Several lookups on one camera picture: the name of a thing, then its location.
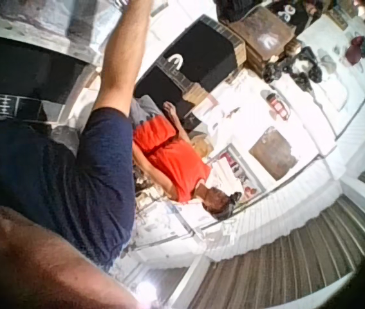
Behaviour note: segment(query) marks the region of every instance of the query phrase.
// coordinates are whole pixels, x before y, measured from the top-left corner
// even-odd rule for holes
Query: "orange shirt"
[[[202,162],[191,145],[175,136],[172,124],[158,115],[135,129],[134,142],[149,162],[173,182],[178,201],[189,201],[196,184],[209,177],[211,168]]]

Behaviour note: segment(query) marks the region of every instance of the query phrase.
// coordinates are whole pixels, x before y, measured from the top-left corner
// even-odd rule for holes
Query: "gray pants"
[[[132,99],[129,119],[132,122],[133,129],[152,119],[155,115],[164,115],[164,113],[161,112],[149,95]]]

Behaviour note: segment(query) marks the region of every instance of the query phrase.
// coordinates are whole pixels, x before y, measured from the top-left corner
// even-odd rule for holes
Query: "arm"
[[[177,200],[178,195],[176,193],[176,188],[172,181],[159,169],[155,168],[145,157],[142,150],[138,147],[138,145],[135,144],[135,142],[132,143],[132,155],[135,163],[139,168],[149,177],[152,178],[152,180],[160,185],[166,195],[171,200]]]
[[[60,236],[0,207],[0,293],[15,308],[139,308]]]
[[[93,109],[115,108],[125,116],[144,55],[153,0],[131,0],[112,33],[102,67],[101,85]]]
[[[189,136],[185,129],[183,128],[180,119],[178,118],[178,115],[176,114],[176,108],[175,105],[170,102],[164,103],[164,109],[168,114],[169,119],[173,123],[174,127],[178,130],[179,137],[185,140],[188,144],[191,143],[191,140],[189,139]]]

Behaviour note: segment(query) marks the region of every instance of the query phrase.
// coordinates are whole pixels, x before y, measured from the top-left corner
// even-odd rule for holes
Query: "framed picture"
[[[244,195],[240,199],[240,203],[248,203],[255,197],[265,192],[265,188],[262,186],[261,182],[255,176],[255,174],[250,170],[247,163],[244,161],[238,150],[229,144],[224,150],[218,153],[209,164],[226,158],[228,164],[234,173],[235,177],[241,181],[242,188],[244,190]]]

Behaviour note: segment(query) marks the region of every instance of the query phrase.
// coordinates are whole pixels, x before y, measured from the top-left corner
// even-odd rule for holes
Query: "hand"
[[[167,113],[167,116],[169,117],[169,119],[171,119],[173,122],[179,121],[178,115],[176,114],[176,108],[175,108],[174,104],[172,104],[168,101],[165,102],[164,111]]]

